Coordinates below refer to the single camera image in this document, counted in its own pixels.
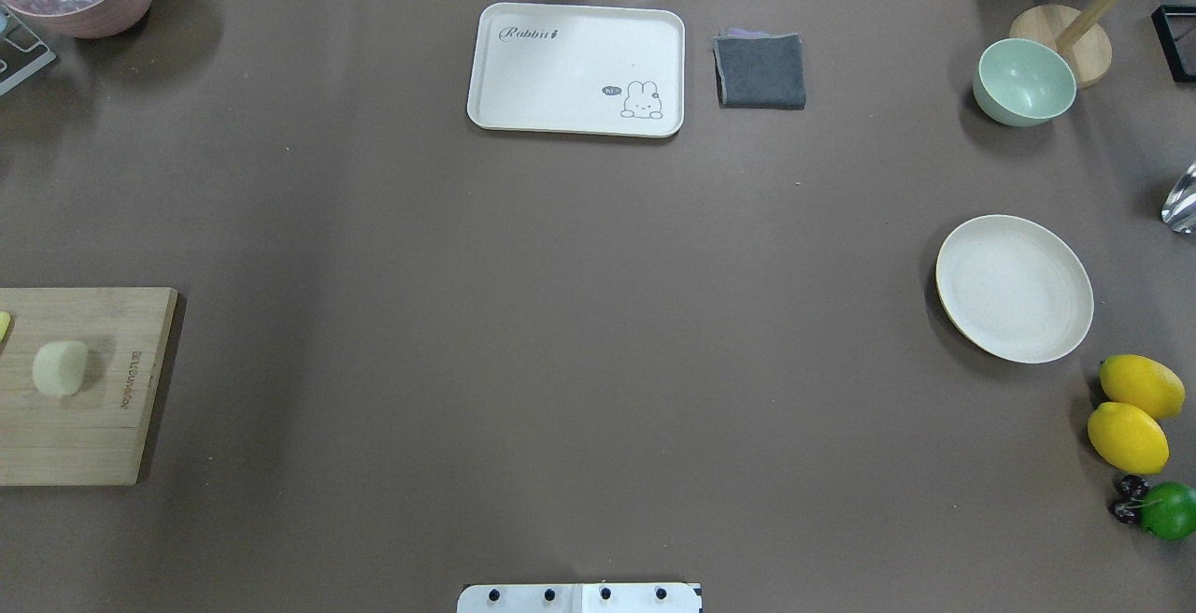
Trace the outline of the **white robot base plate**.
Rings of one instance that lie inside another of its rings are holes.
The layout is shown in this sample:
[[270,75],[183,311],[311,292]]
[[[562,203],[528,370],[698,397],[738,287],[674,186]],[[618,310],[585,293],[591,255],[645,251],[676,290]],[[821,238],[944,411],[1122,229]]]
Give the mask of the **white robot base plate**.
[[702,612],[701,587],[684,582],[475,584],[457,612]]

